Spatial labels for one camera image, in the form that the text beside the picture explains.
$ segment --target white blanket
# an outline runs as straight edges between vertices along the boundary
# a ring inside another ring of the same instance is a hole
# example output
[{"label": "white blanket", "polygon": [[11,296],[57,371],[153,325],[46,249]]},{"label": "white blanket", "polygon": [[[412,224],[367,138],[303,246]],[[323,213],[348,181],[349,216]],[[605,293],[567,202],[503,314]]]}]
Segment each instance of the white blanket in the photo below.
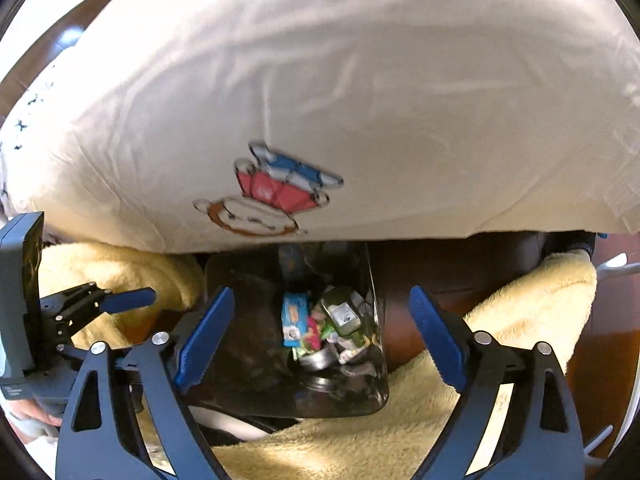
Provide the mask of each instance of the white blanket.
[{"label": "white blanket", "polygon": [[113,0],[73,50],[4,154],[7,207],[63,237],[640,229],[614,0]]},{"label": "white blanket", "polygon": [[[18,155],[21,149],[27,146],[33,146],[32,143],[32,127],[34,118],[42,113],[43,103],[48,101],[49,92],[54,87],[55,81],[58,79],[57,66],[65,57],[70,56],[73,47],[63,50],[53,61],[51,61],[40,74],[29,85],[26,92],[20,97],[15,104],[11,113],[5,118],[0,128],[0,227],[7,222],[7,217],[13,217],[17,211],[14,207],[15,193],[9,194],[8,174],[6,160],[12,160],[14,155]],[[29,167],[20,168],[18,173],[12,173],[12,183],[17,178],[22,179],[24,175],[31,173]],[[45,231],[45,240],[49,242],[57,241],[48,230]]]}]

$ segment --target green glass bottle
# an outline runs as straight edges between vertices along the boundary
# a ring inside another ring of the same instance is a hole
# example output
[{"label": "green glass bottle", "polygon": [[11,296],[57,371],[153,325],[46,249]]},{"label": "green glass bottle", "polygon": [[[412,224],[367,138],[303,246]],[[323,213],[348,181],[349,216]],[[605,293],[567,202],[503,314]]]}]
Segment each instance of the green glass bottle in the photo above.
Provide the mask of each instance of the green glass bottle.
[{"label": "green glass bottle", "polygon": [[352,293],[353,289],[348,286],[337,286],[318,300],[318,305],[340,337],[347,338],[362,327],[360,313],[351,302]]}]

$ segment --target trash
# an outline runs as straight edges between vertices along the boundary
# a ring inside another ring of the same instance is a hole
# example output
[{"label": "trash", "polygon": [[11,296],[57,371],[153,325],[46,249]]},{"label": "trash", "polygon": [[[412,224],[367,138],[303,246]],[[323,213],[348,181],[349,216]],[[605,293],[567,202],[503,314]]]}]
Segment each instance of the trash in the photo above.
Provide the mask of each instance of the trash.
[{"label": "trash", "polygon": [[320,328],[318,322],[309,316],[306,320],[307,330],[302,336],[301,345],[305,350],[319,351],[322,348],[322,340],[320,339]]},{"label": "trash", "polygon": [[338,361],[340,362],[341,365],[348,363],[353,358],[359,356],[367,348],[369,348],[369,346],[371,345],[370,339],[367,336],[362,336],[362,337],[364,338],[364,344],[362,346],[359,346],[357,348],[352,348],[352,349],[345,349],[342,352],[340,352],[340,355],[338,356]]},{"label": "trash", "polygon": [[285,294],[282,300],[282,335],[284,346],[299,347],[306,333],[309,316],[306,294]]},{"label": "trash", "polygon": [[362,326],[360,313],[351,303],[353,289],[337,286],[325,292],[318,301],[327,318],[341,337],[347,337]]},{"label": "trash", "polygon": [[338,362],[338,351],[331,343],[325,343],[318,352],[306,354],[300,357],[300,366],[308,372],[324,370]]},{"label": "trash", "polygon": [[340,336],[335,330],[333,330],[333,327],[331,327],[331,329],[332,330],[327,334],[325,341],[329,343],[337,343],[338,341],[340,341]]}]

